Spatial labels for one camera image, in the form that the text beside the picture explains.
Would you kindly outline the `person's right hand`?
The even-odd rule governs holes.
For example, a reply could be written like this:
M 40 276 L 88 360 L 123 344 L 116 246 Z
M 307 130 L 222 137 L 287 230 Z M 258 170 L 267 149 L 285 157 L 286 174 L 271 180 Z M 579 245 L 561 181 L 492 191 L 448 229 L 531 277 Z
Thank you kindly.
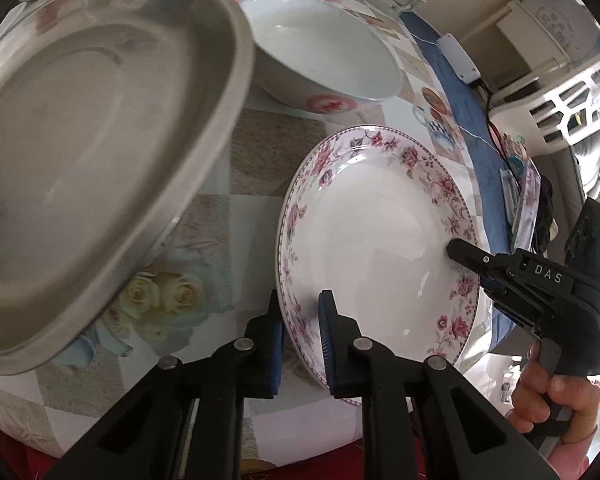
M 524 367 L 512 394 L 513 408 L 505 418 L 521 433 L 528 434 L 533 427 L 550 418 L 548 400 L 572 409 L 568 430 L 562 443 L 583 441 L 592 436 L 597 427 L 600 410 L 600 387 L 588 378 L 554 375 L 538 362 L 541 344 L 536 342 L 529 350 L 529 361 Z

